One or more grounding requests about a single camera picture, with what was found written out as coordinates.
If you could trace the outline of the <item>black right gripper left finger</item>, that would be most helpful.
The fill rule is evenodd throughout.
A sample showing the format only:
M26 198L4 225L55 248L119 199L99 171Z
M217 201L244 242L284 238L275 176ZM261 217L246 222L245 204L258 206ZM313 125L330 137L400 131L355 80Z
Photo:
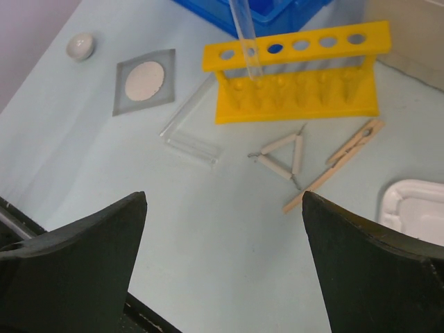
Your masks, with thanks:
M139 191L3 247L1 331L116 332L146 213Z

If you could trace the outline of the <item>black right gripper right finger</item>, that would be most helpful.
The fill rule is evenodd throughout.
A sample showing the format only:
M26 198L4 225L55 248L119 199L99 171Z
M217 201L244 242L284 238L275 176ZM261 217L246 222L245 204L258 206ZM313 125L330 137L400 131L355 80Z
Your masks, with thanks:
M307 191L302 218L333 332L442 332L443 247Z

